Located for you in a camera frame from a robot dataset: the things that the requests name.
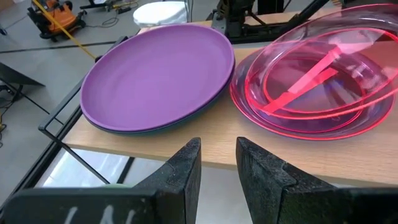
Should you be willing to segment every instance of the wire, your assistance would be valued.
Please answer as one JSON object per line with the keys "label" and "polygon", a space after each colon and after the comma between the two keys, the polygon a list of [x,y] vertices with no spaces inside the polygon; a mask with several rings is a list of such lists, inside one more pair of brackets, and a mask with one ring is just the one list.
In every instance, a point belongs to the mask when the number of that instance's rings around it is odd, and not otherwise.
{"label": "wire", "polygon": [[27,17],[27,15],[24,16],[24,17],[22,17],[22,18],[20,18],[20,19],[18,19],[17,21],[13,22],[12,24],[8,25],[8,26],[5,27],[4,29],[8,29],[8,28],[12,27],[13,25],[17,24],[18,22],[24,20],[26,17]]}
{"label": "wire", "polygon": [[287,6],[289,6],[289,4],[292,2],[292,0],[289,0],[287,3],[286,3],[286,6],[284,7],[284,12],[285,12],[285,10],[287,9]]}
{"label": "wire", "polygon": [[119,22],[118,12],[116,11],[116,15],[110,19],[105,20],[101,25],[91,26],[86,25],[90,28],[111,28],[114,27]]}
{"label": "wire", "polygon": [[[128,7],[131,7],[131,9],[135,9],[139,6],[138,1],[133,0],[133,1],[129,1],[127,2],[127,4],[130,4]],[[87,27],[90,28],[111,28],[114,27],[118,22],[119,22],[119,18],[118,18],[118,10],[115,10],[116,15],[110,19],[105,20],[101,25],[86,25]]]}
{"label": "wire", "polygon": [[5,101],[8,101],[9,103],[6,104],[6,105],[4,105],[4,106],[0,106],[0,109],[6,109],[6,110],[4,110],[3,113],[0,114],[0,148],[2,148],[2,146],[4,145],[4,144],[2,143],[2,132],[7,128],[7,125],[2,123],[2,117],[3,117],[3,115],[7,112],[7,110],[8,110],[8,109],[14,104],[14,102],[15,102],[15,101],[12,101],[12,100],[5,100]]}

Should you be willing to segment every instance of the metal rod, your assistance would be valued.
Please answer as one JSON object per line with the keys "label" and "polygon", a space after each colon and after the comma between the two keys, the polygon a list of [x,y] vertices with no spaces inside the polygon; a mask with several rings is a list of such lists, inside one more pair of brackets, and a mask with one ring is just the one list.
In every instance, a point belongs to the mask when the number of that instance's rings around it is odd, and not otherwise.
{"label": "metal rod", "polygon": [[127,160],[126,165],[124,166],[119,179],[117,181],[118,184],[123,184],[124,180],[126,179],[126,176],[131,168],[132,162],[134,162],[134,157],[129,157],[129,160]]}
{"label": "metal rod", "polygon": [[72,100],[72,98],[79,92],[81,88],[81,84],[83,83],[84,78],[82,78],[75,87],[68,93],[66,97],[64,97],[60,104],[55,107],[54,110],[50,112],[50,115],[45,117],[45,119],[39,124],[39,131],[46,131],[46,128],[50,125],[50,123],[57,117],[59,113],[67,106],[67,104]]}
{"label": "metal rod", "polygon": [[[50,115],[50,112],[48,112],[46,109],[44,109],[42,106],[40,106],[38,103],[36,103],[34,100],[30,99],[25,93],[22,92],[23,89],[23,85],[19,85],[19,88],[15,88],[13,87],[10,83],[3,81],[4,83],[7,84],[7,86],[9,88],[12,88],[15,92],[16,92],[16,96],[18,95],[22,95],[24,98],[26,98],[27,100],[29,100],[31,103],[33,103],[34,105],[36,105],[38,108],[40,108],[42,111],[44,111],[45,113],[47,113],[48,115]],[[56,121],[58,121],[61,125],[63,125],[63,122],[61,122],[58,118],[54,117],[54,119]]]}
{"label": "metal rod", "polygon": [[249,16],[251,16],[254,20],[256,20],[258,23],[263,25],[265,28],[269,29],[268,25],[262,21],[260,18],[258,18],[252,11],[249,11]]}
{"label": "metal rod", "polygon": [[314,0],[300,14],[294,15],[286,26],[280,28],[280,34],[284,34],[289,30],[297,27],[307,21],[311,16],[319,11],[329,0]]}
{"label": "metal rod", "polygon": [[104,182],[105,184],[110,184],[108,180],[105,179],[97,170],[95,170],[92,166],[89,165],[84,159],[82,159],[75,151],[69,148],[66,144],[63,147],[71,156],[73,156],[78,162],[80,162],[84,167],[86,167],[90,172],[92,172],[99,180]]}
{"label": "metal rod", "polygon": [[[63,139],[67,135],[69,130],[73,127],[73,125],[75,125],[76,121],[80,116],[81,116],[81,109],[78,106],[74,110],[72,115],[68,118],[65,125],[62,126],[61,130],[55,135],[56,138]],[[34,165],[29,169],[24,178],[22,178],[17,187],[12,191],[10,196],[17,193],[20,190],[34,188],[60,150],[61,146],[59,146],[56,142],[51,141],[49,146],[36,160]],[[0,223],[2,220],[3,208],[7,201],[8,199],[0,207]]]}

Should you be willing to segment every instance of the gray floor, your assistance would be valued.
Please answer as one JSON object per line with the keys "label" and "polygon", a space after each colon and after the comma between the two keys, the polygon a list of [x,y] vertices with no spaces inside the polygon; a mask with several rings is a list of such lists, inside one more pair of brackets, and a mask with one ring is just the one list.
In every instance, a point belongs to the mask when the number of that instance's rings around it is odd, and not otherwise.
{"label": "gray floor", "polygon": [[[74,3],[73,11],[75,13],[79,11],[78,6],[88,3],[88,1],[84,0],[72,0],[72,2]],[[147,2],[151,2],[151,0],[140,0],[139,4],[143,5]],[[288,7],[288,11],[301,10],[309,2],[309,0],[293,0]],[[211,10],[216,7],[217,3],[217,0],[195,1],[193,20],[204,20]],[[40,39],[38,29],[25,16],[29,6],[30,1],[25,0],[0,12],[0,24],[3,27],[7,27],[9,33],[8,36],[0,36],[0,52],[74,44],[71,40],[61,40],[53,43],[49,40]],[[134,11],[118,16],[119,22],[112,28],[87,27],[76,32],[74,36],[81,43],[90,44],[115,41],[122,35],[133,35],[139,28],[133,23],[132,12]],[[89,9],[85,21],[87,24],[95,26],[114,16],[114,11],[106,12],[103,9]],[[101,55],[109,47],[110,45],[98,45],[88,47],[88,50],[94,55]],[[48,111],[51,111],[59,104],[62,98],[83,78],[94,64],[92,58],[78,48],[0,53],[0,62],[46,85],[46,87],[29,88],[25,93]],[[77,105],[78,97],[58,116],[59,120],[62,122],[66,121]],[[44,111],[24,98],[14,103],[2,117],[3,123],[7,124],[7,129],[2,133],[1,141],[4,145],[0,148],[0,204],[5,201],[50,142],[46,136],[37,130],[39,123],[45,117],[46,113]],[[60,127],[60,124],[53,123],[50,126],[50,130],[56,132]],[[121,156],[115,157],[114,155],[77,151],[110,180],[115,180],[115,177],[120,173],[121,167],[126,162],[126,158]],[[158,162],[137,160],[130,171],[129,178],[126,180],[127,183],[136,183],[139,178],[144,178],[157,166],[159,166]],[[76,172],[88,177],[76,178]],[[80,167],[73,158],[61,152],[48,173],[43,177],[41,183],[39,183],[39,186],[92,187],[101,185],[101,182],[96,180],[95,177],[90,176],[91,174]],[[212,185],[213,182],[220,179],[223,179],[223,185],[229,186],[227,190],[220,186]],[[237,173],[235,172],[205,168],[203,170],[200,200],[202,203],[198,214],[216,214],[212,212],[214,210],[219,210],[227,215],[236,214],[231,216],[230,219],[217,223],[248,222],[248,211],[245,210],[245,202],[237,179]],[[207,207],[207,201],[215,205],[214,208]],[[212,215],[209,215],[209,217],[198,216],[199,223],[214,223],[215,220],[217,218],[212,217]]]}

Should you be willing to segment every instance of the black equipment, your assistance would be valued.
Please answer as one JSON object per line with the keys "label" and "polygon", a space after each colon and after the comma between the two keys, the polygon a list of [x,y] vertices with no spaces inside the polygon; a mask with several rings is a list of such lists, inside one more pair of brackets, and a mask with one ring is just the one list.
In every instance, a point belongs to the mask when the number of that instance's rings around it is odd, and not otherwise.
{"label": "black equipment", "polygon": [[[30,189],[16,193],[4,223],[189,223],[197,214],[200,139],[133,188]],[[246,138],[238,174],[253,223],[397,223],[397,188],[338,189]]]}
{"label": "black equipment", "polygon": [[[82,17],[87,14],[86,11],[79,12],[77,16],[72,13],[73,4],[71,1],[60,2],[59,0],[41,0],[43,8],[68,32],[86,27]],[[57,37],[65,36],[61,28],[52,22],[52,20],[43,13],[38,7],[29,7],[27,15],[39,29],[40,37],[51,39],[57,42]]]}
{"label": "black equipment", "polygon": [[[213,23],[211,27],[227,36],[232,44],[273,41],[307,21],[328,1],[313,0],[300,14],[294,15],[290,21],[266,24],[252,12],[254,0],[220,0],[217,9],[212,13]],[[268,2],[261,4],[261,2],[261,0],[258,2],[258,14],[279,13],[284,10],[284,0],[271,1],[270,4]],[[260,25],[245,24],[246,16],[253,17]]]}

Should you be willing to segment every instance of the stack of plates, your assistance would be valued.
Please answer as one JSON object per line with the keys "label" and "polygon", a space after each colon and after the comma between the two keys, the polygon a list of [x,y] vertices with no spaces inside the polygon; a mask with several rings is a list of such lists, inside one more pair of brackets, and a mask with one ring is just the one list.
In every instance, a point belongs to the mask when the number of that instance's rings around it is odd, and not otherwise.
{"label": "stack of plates", "polygon": [[231,97],[284,136],[342,139],[377,126],[398,91],[398,6],[378,4],[308,22],[245,58]]}
{"label": "stack of plates", "polygon": [[80,106],[87,120],[105,131],[156,131],[206,108],[228,86],[233,68],[230,42],[213,29],[154,29],[95,64],[82,84]]}

